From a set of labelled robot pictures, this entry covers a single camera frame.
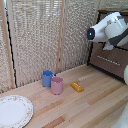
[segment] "blue cup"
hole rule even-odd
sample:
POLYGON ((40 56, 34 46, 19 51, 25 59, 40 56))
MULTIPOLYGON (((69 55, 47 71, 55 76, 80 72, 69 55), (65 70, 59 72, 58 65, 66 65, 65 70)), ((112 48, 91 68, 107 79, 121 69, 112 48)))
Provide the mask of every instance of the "blue cup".
POLYGON ((51 80, 53 76, 56 76, 56 74, 50 70, 42 72, 42 84, 44 87, 51 87, 51 80))

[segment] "drawer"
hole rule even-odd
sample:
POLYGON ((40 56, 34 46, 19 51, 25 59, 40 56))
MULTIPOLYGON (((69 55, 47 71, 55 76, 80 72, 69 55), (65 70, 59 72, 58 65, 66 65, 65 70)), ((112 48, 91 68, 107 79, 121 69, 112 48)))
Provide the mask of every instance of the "drawer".
POLYGON ((93 43, 90 63, 123 78, 124 69, 128 65, 128 51, 118 48, 111 51, 102 49, 102 43, 93 43))

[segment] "pink cup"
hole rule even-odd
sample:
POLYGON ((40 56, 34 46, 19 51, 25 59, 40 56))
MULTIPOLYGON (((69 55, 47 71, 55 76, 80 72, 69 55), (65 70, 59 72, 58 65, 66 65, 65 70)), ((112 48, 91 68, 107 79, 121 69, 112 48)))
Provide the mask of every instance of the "pink cup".
POLYGON ((51 92, 53 94, 59 95, 63 90, 63 79, 57 76, 52 77, 51 81, 51 92))

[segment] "plate rim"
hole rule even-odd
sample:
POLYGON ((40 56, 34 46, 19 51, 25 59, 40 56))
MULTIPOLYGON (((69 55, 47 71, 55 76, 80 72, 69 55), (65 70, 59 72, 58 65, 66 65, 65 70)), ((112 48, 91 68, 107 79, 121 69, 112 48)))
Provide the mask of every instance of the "plate rim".
POLYGON ((16 124, 14 124, 14 125, 12 125, 12 126, 2 126, 2 128, 4 128, 4 127, 6 127, 6 128, 12 128, 12 127, 14 127, 14 128, 22 128, 22 127, 24 127, 26 124, 28 124, 29 123, 29 121, 31 120, 31 118, 32 118, 32 116, 33 116, 33 104, 32 104, 32 102, 28 99, 28 98, 26 98, 26 97, 24 97, 24 96, 20 96, 20 95, 9 95, 9 96, 5 96, 5 97, 2 97, 2 98, 0 98, 0 100, 4 100, 4 99, 6 99, 6 98, 9 98, 9 97, 20 97, 20 98, 23 98, 24 100, 26 100, 27 101, 27 103, 28 104, 30 104, 30 106, 31 106, 31 115, 30 115, 30 117, 29 117, 29 119, 28 120, 26 120, 26 122, 24 122, 23 124, 20 124, 20 122, 19 122, 19 126, 18 127, 16 127, 15 125, 17 125, 18 123, 16 123, 16 124))

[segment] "wooden countertop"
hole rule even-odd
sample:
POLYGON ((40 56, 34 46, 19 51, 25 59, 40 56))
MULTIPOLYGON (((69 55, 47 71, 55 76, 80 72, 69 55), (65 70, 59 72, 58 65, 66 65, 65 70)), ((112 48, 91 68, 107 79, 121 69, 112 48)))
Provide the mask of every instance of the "wooden countertop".
POLYGON ((21 95, 34 106, 34 114, 25 128, 110 128, 128 102, 128 86, 91 66, 57 74, 64 79, 61 95, 53 95, 41 81, 0 94, 21 95), (71 82, 84 87, 76 92, 71 82))

